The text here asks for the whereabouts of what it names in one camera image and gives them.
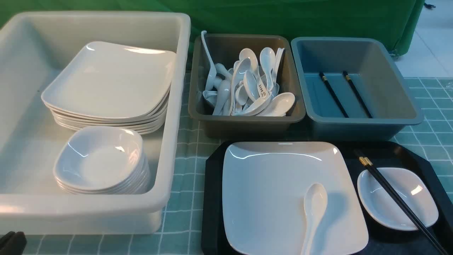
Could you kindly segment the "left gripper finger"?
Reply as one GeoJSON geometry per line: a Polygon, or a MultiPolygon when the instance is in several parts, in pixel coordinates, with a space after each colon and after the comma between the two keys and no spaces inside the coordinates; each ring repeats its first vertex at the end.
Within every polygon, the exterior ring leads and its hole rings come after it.
{"type": "Polygon", "coordinates": [[[10,231],[0,239],[1,255],[22,255],[27,245],[27,239],[22,231],[10,231]]]}

